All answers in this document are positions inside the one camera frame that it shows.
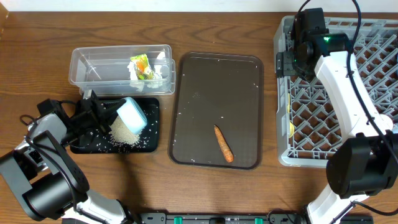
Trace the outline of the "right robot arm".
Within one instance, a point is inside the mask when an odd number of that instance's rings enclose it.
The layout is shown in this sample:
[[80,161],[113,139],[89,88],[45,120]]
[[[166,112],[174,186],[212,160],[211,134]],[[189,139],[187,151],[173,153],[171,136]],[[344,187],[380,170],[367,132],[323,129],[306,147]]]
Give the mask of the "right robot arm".
[[397,134],[372,103],[354,57],[355,37],[332,34],[323,10],[301,7],[293,21],[293,49],[278,53],[279,78],[317,78],[340,125],[343,143],[326,163],[327,185],[294,223],[339,223],[355,206],[391,188],[397,178]]

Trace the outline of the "light blue small bowl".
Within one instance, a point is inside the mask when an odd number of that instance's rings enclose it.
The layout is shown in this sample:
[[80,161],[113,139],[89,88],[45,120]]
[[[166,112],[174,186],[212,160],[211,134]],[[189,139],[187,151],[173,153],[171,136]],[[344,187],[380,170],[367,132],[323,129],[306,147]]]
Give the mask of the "light blue small bowl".
[[126,97],[124,100],[124,104],[117,109],[118,116],[130,132],[139,134],[147,126],[147,118],[134,99]]

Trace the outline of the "green orange snack wrapper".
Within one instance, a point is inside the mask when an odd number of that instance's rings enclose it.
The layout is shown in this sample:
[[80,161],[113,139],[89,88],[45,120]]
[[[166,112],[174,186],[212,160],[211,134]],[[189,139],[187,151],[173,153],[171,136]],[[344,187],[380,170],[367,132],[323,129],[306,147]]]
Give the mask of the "green orange snack wrapper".
[[127,66],[131,80],[153,80],[154,72],[149,64],[146,54],[136,55],[130,58]]

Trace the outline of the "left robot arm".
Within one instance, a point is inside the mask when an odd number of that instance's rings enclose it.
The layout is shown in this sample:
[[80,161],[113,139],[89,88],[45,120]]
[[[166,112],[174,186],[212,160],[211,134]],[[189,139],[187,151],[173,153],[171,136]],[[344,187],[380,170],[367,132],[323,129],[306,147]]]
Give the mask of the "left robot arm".
[[1,175],[20,206],[38,222],[140,223],[119,200],[91,190],[66,151],[93,131],[108,134],[116,118],[130,126],[139,107],[130,97],[102,101],[90,96],[76,102],[74,115],[68,116],[62,105],[50,99],[39,103],[40,116],[26,124],[22,142],[1,157]]

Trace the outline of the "white rice pile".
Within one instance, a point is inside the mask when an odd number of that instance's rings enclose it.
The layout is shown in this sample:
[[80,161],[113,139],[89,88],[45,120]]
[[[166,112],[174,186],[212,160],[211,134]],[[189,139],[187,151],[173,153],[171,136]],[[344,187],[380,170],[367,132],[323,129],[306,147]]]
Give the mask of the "white rice pile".
[[109,134],[111,143],[114,146],[121,146],[123,144],[135,146],[139,143],[140,133],[133,134],[119,116],[111,125],[111,131]]

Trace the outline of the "grey dishwasher rack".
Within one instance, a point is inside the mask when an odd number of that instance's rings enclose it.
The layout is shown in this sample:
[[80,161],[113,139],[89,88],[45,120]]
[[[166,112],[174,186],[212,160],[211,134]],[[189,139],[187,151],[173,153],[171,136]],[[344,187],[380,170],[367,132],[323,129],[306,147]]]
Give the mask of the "grey dishwasher rack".
[[[397,130],[397,21],[363,19],[354,50],[363,83],[376,109]],[[277,157],[284,166],[324,168],[341,146],[340,127],[326,90],[314,79],[277,80]],[[290,114],[287,95],[290,94]],[[294,135],[289,138],[289,121]]]

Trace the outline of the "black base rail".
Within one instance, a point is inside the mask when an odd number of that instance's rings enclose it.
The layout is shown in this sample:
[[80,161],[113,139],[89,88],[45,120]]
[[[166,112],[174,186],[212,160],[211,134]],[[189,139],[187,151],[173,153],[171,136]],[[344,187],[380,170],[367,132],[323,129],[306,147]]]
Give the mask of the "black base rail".
[[290,224],[309,223],[296,214],[270,215],[168,215],[165,213],[142,213],[145,224]]

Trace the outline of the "white tissue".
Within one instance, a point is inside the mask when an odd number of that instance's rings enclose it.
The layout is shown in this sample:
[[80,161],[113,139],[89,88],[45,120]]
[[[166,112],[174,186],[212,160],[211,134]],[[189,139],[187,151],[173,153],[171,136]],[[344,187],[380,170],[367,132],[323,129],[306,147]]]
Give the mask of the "white tissue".
[[130,72],[130,86],[137,88],[136,91],[142,92],[144,89],[144,82],[139,80],[139,69],[137,68],[136,64],[134,62],[129,62],[127,68]]
[[152,69],[152,80],[154,81],[147,84],[148,88],[160,88],[162,86],[161,79],[163,79],[163,77],[161,68],[161,65],[154,65],[154,68]]

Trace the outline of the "orange carrot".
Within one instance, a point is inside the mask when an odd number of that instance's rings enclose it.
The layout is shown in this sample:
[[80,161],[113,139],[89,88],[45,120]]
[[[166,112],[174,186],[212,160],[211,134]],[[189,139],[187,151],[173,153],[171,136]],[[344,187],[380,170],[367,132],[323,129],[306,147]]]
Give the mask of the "orange carrot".
[[214,125],[214,130],[215,130],[215,136],[218,141],[220,150],[223,153],[225,160],[227,162],[233,162],[234,161],[233,153],[232,153],[231,149],[229,148],[220,128],[217,127],[217,125]]

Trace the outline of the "black plastic bin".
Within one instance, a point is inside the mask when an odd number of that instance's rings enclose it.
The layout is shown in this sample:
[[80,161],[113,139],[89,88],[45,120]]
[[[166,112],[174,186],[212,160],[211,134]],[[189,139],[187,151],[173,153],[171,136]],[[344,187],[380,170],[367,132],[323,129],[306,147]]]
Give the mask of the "black plastic bin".
[[159,101],[156,98],[135,98],[147,118],[147,126],[140,132],[139,143],[135,146],[123,144],[114,146],[110,134],[101,134],[98,130],[89,131],[79,141],[70,146],[75,154],[153,152],[159,140]]

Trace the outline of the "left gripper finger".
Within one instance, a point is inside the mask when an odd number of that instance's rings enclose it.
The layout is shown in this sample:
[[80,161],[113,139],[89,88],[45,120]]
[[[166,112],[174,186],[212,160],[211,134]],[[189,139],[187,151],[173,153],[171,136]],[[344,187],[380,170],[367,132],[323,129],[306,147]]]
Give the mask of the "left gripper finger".
[[99,103],[101,113],[113,113],[125,104],[126,100],[103,100]]
[[111,125],[115,122],[117,117],[116,114],[113,114],[101,122],[101,131],[103,134],[108,134],[111,131]]

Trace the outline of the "dark brown serving tray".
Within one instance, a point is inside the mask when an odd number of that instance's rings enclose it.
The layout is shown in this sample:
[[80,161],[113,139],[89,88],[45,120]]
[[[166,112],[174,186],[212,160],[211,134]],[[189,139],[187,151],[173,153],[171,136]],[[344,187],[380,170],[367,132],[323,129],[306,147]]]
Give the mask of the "dark brown serving tray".
[[[189,52],[180,62],[168,154],[177,164],[251,170],[262,156],[262,61]],[[234,161],[215,136],[220,128]]]

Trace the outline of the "pale yellow spoon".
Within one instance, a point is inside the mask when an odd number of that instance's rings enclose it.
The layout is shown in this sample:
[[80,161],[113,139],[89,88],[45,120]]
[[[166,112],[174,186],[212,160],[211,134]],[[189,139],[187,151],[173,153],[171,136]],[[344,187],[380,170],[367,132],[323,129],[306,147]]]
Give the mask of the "pale yellow spoon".
[[[290,94],[287,95],[288,103],[287,103],[287,113],[290,114],[290,106],[291,106],[291,97]],[[289,138],[294,135],[295,127],[294,124],[289,121]]]

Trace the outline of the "clear plastic bin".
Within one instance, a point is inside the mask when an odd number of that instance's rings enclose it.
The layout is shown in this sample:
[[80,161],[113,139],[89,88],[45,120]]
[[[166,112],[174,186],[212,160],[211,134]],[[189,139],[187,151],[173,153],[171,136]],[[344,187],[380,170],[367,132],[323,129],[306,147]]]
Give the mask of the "clear plastic bin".
[[[142,92],[130,86],[127,66],[131,57],[140,54],[147,55],[152,69],[154,65],[162,66],[160,88],[147,87],[154,80],[140,80],[144,82]],[[72,52],[69,82],[77,86],[82,94],[93,90],[98,96],[171,95],[175,91],[175,81],[175,61],[167,44],[82,47]]]

